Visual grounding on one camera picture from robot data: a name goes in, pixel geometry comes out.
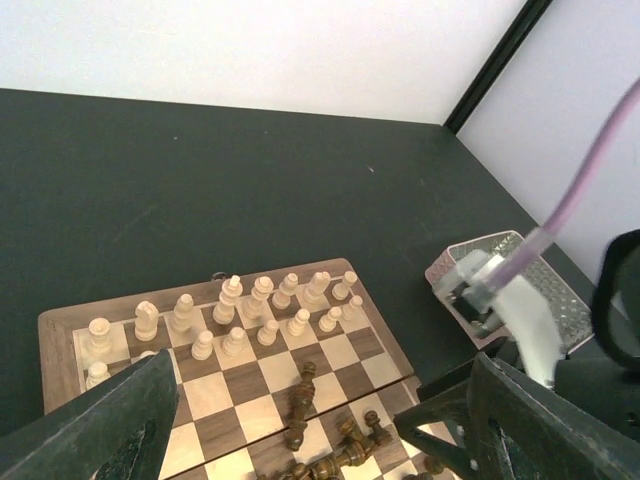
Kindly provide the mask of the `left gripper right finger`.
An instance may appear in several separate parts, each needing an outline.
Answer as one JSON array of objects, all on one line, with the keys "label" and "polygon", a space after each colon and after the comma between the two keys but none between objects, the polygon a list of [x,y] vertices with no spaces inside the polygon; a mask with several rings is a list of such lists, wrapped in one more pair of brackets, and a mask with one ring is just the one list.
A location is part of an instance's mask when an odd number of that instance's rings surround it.
[{"label": "left gripper right finger", "polygon": [[478,479],[639,476],[639,376],[606,358],[561,361],[548,388],[480,354],[467,402]]}]

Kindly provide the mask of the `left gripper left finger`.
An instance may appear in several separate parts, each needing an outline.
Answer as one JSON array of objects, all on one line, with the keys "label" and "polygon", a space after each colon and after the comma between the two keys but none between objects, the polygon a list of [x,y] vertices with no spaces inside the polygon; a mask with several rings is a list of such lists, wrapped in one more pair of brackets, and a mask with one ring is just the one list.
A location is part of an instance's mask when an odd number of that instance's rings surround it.
[{"label": "left gripper left finger", "polygon": [[1,439],[3,479],[157,479],[179,403],[166,350]]}]

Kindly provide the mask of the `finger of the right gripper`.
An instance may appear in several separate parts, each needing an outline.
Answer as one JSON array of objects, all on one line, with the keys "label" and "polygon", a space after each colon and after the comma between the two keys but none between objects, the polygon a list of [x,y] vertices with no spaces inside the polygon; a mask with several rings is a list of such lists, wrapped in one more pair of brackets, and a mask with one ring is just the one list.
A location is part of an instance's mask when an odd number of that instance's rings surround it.
[{"label": "finger of the right gripper", "polygon": [[[462,380],[437,394],[418,388],[417,405],[397,414],[393,423],[401,439],[458,475],[500,473],[500,361],[477,357],[465,365]],[[422,430],[453,422],[463,428],[461,446]]]}]

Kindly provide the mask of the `row of white chess pieces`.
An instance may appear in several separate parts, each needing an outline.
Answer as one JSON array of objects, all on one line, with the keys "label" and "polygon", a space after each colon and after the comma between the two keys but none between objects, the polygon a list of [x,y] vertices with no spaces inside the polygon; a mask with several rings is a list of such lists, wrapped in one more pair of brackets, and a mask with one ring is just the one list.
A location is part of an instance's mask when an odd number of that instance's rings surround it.
[{"label": "row of white chess pieces", "polygon": [[166,349],[174,355],[179,383],[215,373],[248,374],[251,385],[275,393],[297,381],[306,362],[320,377],[340,377],[364,359],[372,332],[363,300],[353,294],[357,275],[339,280],[326,272],[309,279],[290,272],[243,288],[237,276],[224,282],[216,302],[198,304],[190,294],[160,313],[141,302],[134,318],[94,318],[73,334],[78,369],[87,387],[135,360]]}]

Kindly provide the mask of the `pile of dark chess pieces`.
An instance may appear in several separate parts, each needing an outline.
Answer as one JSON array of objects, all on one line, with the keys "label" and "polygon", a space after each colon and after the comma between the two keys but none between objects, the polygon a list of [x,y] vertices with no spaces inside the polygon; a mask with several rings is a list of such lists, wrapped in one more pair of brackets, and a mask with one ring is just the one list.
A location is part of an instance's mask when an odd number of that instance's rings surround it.
[{"label": "pile of dark chess pieces", "polygon": [[380,412],[345,409],[309,422],[299,451],[278,434],[249,449],[257,479],[453,479],[439,460],[402,440]]}]

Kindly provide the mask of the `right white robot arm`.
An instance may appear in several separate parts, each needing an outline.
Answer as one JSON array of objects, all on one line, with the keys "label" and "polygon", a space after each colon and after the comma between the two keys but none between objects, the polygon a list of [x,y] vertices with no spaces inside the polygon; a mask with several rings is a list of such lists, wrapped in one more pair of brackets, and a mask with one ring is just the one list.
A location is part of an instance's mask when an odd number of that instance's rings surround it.
[{"label": "right white robot arm", "polygon": [[601,358],[561,357],[538,382],[499,356],[477,354],[458,386],[398,414],[406,442],[463,479],[636,479],[639,358],[611,328],[615,295],[627,297],[639,233],[609,245],[591,301]]}]

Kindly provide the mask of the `wooden chess board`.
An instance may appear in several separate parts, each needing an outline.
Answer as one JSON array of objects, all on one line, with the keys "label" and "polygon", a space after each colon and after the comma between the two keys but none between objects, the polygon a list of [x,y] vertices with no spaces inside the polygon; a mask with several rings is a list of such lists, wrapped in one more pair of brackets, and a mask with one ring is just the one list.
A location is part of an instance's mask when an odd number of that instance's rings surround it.
[{"label": "wooden chess board", "polygon": [[[304,279],[326,272],[331,279],[339,280],[348,271],[356,274],[347,260],[338,258],[242,275],[239,279],[243,288],[249,288],[262,276],[278,282],[290,272]],[[132,319],[143,301],[155,304],[160,313],[170,312],[183,294],[192,295],[198,304],[214,303],[222,286],[222,281],[212,280],[42,313],[38,336],[45,410],[53,411],[85,391],[73,334],[88,326],[92,319]],[[363,312],[372,330],[364,341],[365,359],[347,368],[340,377],[320,377],[316,373],[315,396],[305,417],[307,428],[311,420],[341,409],[353,415],[382,412],[392,422],[396,414],[418,401],[418,379],[359,277],[352,292],[362,298]],[[278,434],[285,436],[291,421],[291,397],[301,374],[290,388],[275,393],[264,385],[251,385],[248,374],[243,372],[230,376],[215,373],[193,384],[181,384],[176,379],[175,357],[168,353],[173,362],[179,404],[161,477],[255,478],[249,449]]]}]

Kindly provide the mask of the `pink rimmed metal tray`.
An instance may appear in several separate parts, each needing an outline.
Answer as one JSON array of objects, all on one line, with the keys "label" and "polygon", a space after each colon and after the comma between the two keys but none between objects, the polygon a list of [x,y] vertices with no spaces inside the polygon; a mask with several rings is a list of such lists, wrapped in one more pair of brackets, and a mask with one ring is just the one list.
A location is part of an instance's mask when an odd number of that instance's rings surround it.
[{"label": "pink rimmed metal tray", "polygon": [[524,353],[525,367],[538,376],[593,336],[587,304],[542,258],[537,257],[491,297],[489,313],[475,317],[491,293],[487,279],[523,243],[505,231],[452,245],[426,269],[425,278],[480,350],[509,336]]}]

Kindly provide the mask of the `dark lying queen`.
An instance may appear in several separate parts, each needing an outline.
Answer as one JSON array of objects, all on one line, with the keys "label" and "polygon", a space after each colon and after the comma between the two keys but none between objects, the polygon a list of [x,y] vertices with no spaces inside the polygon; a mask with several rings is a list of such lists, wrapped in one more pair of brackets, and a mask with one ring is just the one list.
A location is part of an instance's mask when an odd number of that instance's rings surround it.
[{"label": "dark lying queen", "polygon": [[316,375],[316,364],[306,362],[303,365],[301,380],[294,388],[291,397],[291,421],[285,433],[285,446],[291,451],[298,451],[304,442],[304,432],[307,428],[305,417],[313,404],[316,387],[313,379]]}]

